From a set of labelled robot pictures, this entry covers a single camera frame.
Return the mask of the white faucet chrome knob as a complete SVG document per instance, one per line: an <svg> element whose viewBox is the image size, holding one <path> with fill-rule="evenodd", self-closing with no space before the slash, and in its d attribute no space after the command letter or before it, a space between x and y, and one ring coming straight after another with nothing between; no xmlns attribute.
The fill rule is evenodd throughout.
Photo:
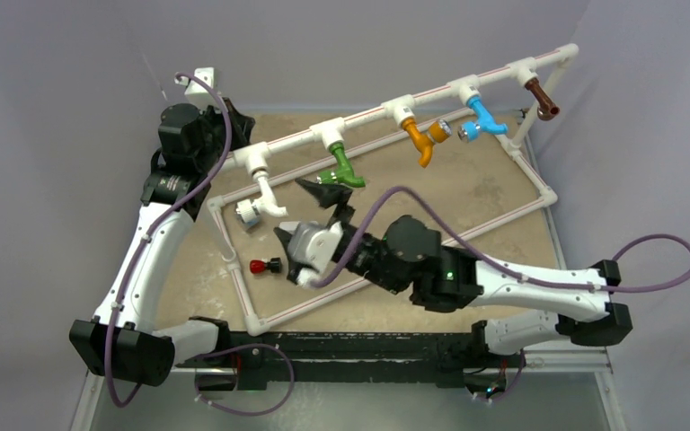
<svg viewBox="0 0 690 431"><path fill-rule="evenodd" d="M259 186L261 195L255 199L239 201L235 206L235 215L244 229L250 229L260 222L262 215L281 218L288 216L286 207L280 207L269 182L269 174L259 169L252 174L252 179Z"/></svg>

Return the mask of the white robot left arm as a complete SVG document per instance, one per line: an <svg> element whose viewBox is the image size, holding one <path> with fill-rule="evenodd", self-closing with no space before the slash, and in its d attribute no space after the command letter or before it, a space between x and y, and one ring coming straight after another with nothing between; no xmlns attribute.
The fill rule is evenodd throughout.
<svg viewBox="0 0 690 431"><path fill-rule="evenodd" d="M209 189L204 188L163 221L159 216L208 176L221 156L226 136L231 149L249 143L253 118L238 112L225 98L228 115L209 107L199 110L178 103L160 115L160 146L150 161L137 229L110 292L89 321L74 321L69 340L89 371L105 374L105 343L111 311L120 308L111 341L111 374L131 383L158 386L175 365L198 356L208 366L226 364L232 343L222 337L225 321L192 317L158 330L156 315L164 281L184 240L195 224Z"/></svg>

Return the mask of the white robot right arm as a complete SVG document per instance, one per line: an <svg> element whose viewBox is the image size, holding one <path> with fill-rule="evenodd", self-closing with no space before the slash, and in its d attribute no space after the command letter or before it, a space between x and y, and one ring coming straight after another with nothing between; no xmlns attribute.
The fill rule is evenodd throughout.
<svg viewBox="0 0 690 431"><path fill-rule="evenodd" d="M633 329L629 308L609 294L620 280L612 260L573 271L514 264L464 245L445 245L445 224L431 229L412 215L398 217L374 236L365 225L351 223L349 188L309 180L300 186L332 215L324 224L291 222L274 228L287 257L289 281L319 288L348 271L394 295L408 292L414 305L429 312L484 305L521 308L518 316L474 325L468 352L479 365L559 339L582 347L614 346Z"/></svg>

